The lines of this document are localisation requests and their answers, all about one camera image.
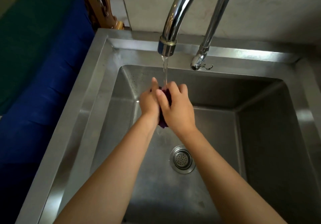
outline forearm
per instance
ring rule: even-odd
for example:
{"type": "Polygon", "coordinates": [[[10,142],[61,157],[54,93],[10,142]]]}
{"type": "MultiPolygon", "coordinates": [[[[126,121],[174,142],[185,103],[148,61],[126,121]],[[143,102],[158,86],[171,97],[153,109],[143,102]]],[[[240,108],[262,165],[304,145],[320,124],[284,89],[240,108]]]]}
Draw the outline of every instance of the forearm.
{"type": "Polygon", "coordinates": [[[140,117],[55,223],[120,223],[156,125],[154,119],[140,117]]]}
{"type": "Polygon", "coordinates": [[[285,223],[198,130],[179,136],[225,223],[285,223]]]}

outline faucet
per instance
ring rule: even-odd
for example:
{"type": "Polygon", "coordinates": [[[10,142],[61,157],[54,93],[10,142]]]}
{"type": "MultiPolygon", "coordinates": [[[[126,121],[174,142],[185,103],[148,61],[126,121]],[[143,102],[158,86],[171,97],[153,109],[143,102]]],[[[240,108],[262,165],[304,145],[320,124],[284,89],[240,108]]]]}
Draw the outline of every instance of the faucet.
{"type": "MultiPolygon", "coordinates": [[[[170,57],[174,54],[176,46],[176,36],[182,24],[183,18],[192,4],[193,0],[174,0],[171,10],[167,16],[162,35],[159,38],[157,51],[164,57],[170,57]]],[[[214,13],[211,18],[210,25],[207,28],[203,42],[199,46],[198,52],[192,59],[191,68],[198,70],[205,67],[204,59],[210,49],[210,43],[222,18],[224,10],[229,0],[218,0],[214,13]]]]}

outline stainless steel sink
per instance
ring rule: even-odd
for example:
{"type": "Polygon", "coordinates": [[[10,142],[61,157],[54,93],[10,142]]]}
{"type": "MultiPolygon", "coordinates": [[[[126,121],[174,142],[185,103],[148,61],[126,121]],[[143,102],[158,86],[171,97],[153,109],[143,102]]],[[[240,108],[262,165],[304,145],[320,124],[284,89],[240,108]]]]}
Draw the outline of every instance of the stainless steel sink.
{"type": "MultiPolygon", "coordinates": [[[[158,38],[98,31],[17,223],[52,223],[137,120],[140,93],[151,77],[163,80],[158,38]]],[[[287,46],[214,39],[206,59],[212,70],[192,71],[200,39],[180,36],[183,53],[170,57],[168,70],[169,80],[187,84],[198,129],[287,222],[320,222],[315,64],[287,46]]],[[[124,223],[221,222],[197,166],[188,174],[172,168],[179,145],[170,129],[157,127],[124,223]]]]}

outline hand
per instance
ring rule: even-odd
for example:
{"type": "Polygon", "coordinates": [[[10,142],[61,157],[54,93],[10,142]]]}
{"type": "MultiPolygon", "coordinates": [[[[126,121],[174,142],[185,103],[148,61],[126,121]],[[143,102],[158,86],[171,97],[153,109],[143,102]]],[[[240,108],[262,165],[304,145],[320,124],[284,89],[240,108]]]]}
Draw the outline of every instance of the hand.
{"type": "Polygon", "coordinates": [[[164,92],[159,89],[156,90],[157,99],[167,125],[178,137],[181,137],[197,129],[193,105],[188,98],[187,86],[185,84],[177,86],[175,82],[170,82],[166,87],[171,93],[171,106],[164,92]]]}
{"type": "Polygon", "coordinates": [[[158,82],[155,78],[151,79],[151,87],[143,92],[139,98],[139,106],[142,110],[142,116],[147,115],[153,122],[158,124],[159,120],[159,105],[156,97],[158,82]]]}

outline stainless steel countertop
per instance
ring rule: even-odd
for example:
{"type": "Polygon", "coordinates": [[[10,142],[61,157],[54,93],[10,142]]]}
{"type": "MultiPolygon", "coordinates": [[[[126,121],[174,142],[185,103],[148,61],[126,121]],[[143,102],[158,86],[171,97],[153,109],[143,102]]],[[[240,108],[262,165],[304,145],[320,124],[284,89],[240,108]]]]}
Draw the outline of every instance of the stainless steel countertop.
{"type": "MultiPolygon", "coordinates": [[[[52,223],[88,179],[118,70],[123,65],[162,67],[157,53],[159,36],[151,32],[97,31],[16,223],[52,223]]],[[[190,70],[202,37],[179,35],[177,40],[180,43],[169,68],[190,70]]],[[[206,59],[213,69],[206,72],[284,81],[320,197],[320,60],[312,53],[309,46],[214,38],[206,59]]]]}

